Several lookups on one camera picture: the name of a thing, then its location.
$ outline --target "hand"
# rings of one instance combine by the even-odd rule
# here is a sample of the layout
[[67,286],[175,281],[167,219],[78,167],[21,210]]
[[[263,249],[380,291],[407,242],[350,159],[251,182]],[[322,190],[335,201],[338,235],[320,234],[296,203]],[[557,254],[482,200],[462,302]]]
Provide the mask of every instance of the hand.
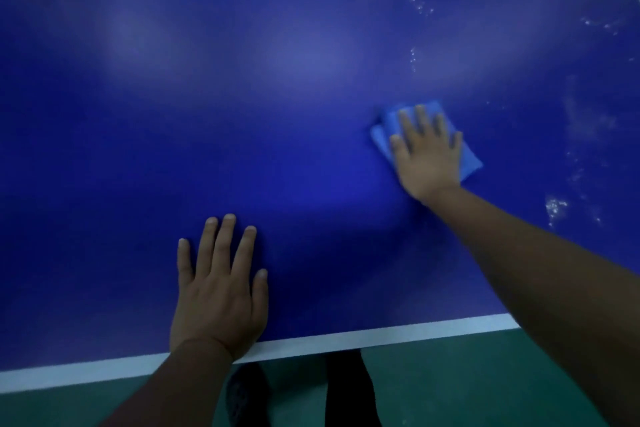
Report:
[[257,231],[255,227],[244,230],[231,267],[230,246],[235,226],[236,217],[226,215],[216,238],[218,220],[207,220],[200,238],[195,276],[189,241],[178,242],[180,295],[171,326],[171,351],[184,341],[205,339],[221,344],[236,360],[252,347],[267,326],[267,270],[262,269],[255,275],[253,295],[249,290]]
[[428,204],[436,191],[460,187],[462,133],[457,131],[450,143],[442,114],[436,116],[432,126],[422,105],[416,107],[415,113],[420,128],[413,128],[409,116],[401,110],[406,142],[400,135],[392,135],[390,142],[402,186],[412,197]]

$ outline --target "finger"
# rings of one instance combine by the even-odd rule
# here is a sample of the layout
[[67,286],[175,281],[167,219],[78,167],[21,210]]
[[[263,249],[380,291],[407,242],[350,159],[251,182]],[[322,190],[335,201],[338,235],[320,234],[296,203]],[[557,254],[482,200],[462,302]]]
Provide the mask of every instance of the finger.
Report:
[[443,139],[445,142],[449,142],[449,129],[444,121],[444,115],[439,113],[435,118],[436,135]]
[[251,260],[253,258],[253,244],[257,230],[255,227],[246,227],[240,240],[240,245],[234,257],[234,264],[231,267],[231,275],[236,277],[243,285],[249,289],[249,272],[251,271]]
[[196,260],[196,277],[206,277],[211,271],[211,255],[213,242],[216,239],[218,218],[209,218],[204,224],[200,245],[198,245],[198,258]]
[[429,121],[429,116],[427,115],[427,110],[425,110],[424,105],[417,105],[415,108],[415,114],[418,116],[420,130],[424,136],[427,138],[432,137],[433,127],[431,126],[431,122]]
[[234,237],[235,226],[236,215],[225,214],[213,249],[213,258],[211,260],[212,275],[228,274],[230,271],[231,240]]
[[189,240],[180,238],[178,240],[178,287],[180,290],[193,281],[191,257],[189,256],[190,250]]
[[398,115],[400,116],[400,125],[402,125],[404,138],[407,140],[409,147],[413,149],[418,143],[418,139],[420,138],[420,135],[413,127],[413,124],[411,123],[411,119],[409,118],[409,115],[405,110],[400,110],[398,112]]
[[255,331],[262,334],[269,318],[269,284],[267,270],[260,269],[253,278],[251,320]]
[[453,134],[453,143],[451,145],[452,149],[456,152],[458,158],[462,153],[462,144],[463,144],[463,135],[461,131],[457,131]]
[[391,150],[394,153],[394,158],[396,159],[396,165],[400,166],[409,161],[411,158],[409,155],[409,149],[400,135],[392,135],[389,138],[389,142],[391,144]]

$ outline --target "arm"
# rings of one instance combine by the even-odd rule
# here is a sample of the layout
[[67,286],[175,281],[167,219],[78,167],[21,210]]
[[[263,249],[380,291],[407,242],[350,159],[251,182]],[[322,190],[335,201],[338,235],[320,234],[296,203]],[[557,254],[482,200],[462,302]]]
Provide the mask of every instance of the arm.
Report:
[[616,425],[640,423],[640,278],[460,187],[461,134],[401,115],[391,139],[404,188],[474,255],[513,317]]
[[256,229],[248,227],[233,266],[229,248],[236,217],[205,224],[195,274],[189,243],[178,244],[180,294],[171,326],[171,353],[149,381],[107,418],[111,426],[210,426],[225,377],[267,324],[266,270],[249,291],[249,272]]

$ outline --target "blue towel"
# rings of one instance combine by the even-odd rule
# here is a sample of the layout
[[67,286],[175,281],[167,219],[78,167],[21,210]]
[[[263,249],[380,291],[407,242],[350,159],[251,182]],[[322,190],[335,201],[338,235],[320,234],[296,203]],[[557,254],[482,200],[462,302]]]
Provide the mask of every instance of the blue towel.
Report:
[[[430,101],[429,103],[425,103],[424,109],[431,119],[433,119],[438,113],[443,113],[442,107],[437,101]],[[387,157],[387,160],[391,162],[391,164],[394,164],[394,156],[389,145],[389,137],[391,137],[391,135],[395,133],[397,133],[398,135],[402,135],[402,127],[397,115],[398,111],[400,110],[405,110],[407,112],[409,118],[417,128],[415,107],[407,105],[395,105],[393,107],[386,108],[380,115],[381,123],[371,127],[371,138],[376,144],[376,147],[378,147],[380,152],[385,157]],[[449,120],[446,115],[444,115],[444,120],[447,128],[449,129],[449,135],[453,135],[453,133],[456,131],[456,127],[454,127],[454,125],[451,123],[451,120]],[[460,157],[460,180],[465,180],[482,166],[483,164],[480,159],[476,157],[476,154],[471,151],[466,143],[463,144],[462,155]]]

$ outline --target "table tennis table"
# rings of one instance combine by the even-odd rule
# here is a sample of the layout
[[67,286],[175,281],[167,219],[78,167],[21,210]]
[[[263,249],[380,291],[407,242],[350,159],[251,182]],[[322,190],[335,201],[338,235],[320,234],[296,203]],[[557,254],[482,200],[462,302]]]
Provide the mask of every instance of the table tennis table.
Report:
[[470,190],[640,272],[639,0],[0,4],[0,392],[153,372],[177,241],[228,212],[269,270],[245,361],[518,327],[373,145],[389,105],[441,101]]

